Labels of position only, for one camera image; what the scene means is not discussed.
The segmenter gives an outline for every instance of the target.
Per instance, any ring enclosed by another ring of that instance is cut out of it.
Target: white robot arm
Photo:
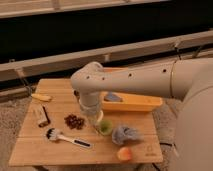
[[[92,62],[74,73],[83,113],[101,110],[100,92],[115,91],[183,100],[170,171],[213,168],[213,59],[182,60],[104,72]]]

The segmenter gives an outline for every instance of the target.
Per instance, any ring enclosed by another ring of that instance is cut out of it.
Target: pile of beans
[[[85,124],[85,119],[81,117],[77,117],[74,114],[70,114],[64,118],[65,123],[70,129],[82,129]]]

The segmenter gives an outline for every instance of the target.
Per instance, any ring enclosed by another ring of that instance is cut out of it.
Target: black wall
[[[213,28],[213,1],[169,1],[0,19],[0,63]]]

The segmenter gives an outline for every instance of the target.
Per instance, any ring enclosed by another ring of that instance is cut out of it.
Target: gray cloth
[[[138,130],[129,128],[126,125],[119,125],[113,130],[112,141],[117,145],[123,145],[125,140],[140,140],[141,135]]]
[[[104,101],[107,102],[123,102],[123,99],[112,92],[108,92],[104,96]]]

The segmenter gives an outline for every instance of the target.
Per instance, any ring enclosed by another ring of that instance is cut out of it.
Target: utensil handle
[[[65,137],[64,135],[59,135],[58,138],[61,139],[61,140],[65,140],[65,141],[71,142],[71,143],[73,143],[75,145],[78,145],[78,146],[81,146],[81,147],[85,147],[85,148],[90,148],[91,147],[90,143],[82,141],[82,140],[79,140],[79,139],[68,138],[68,137]]]

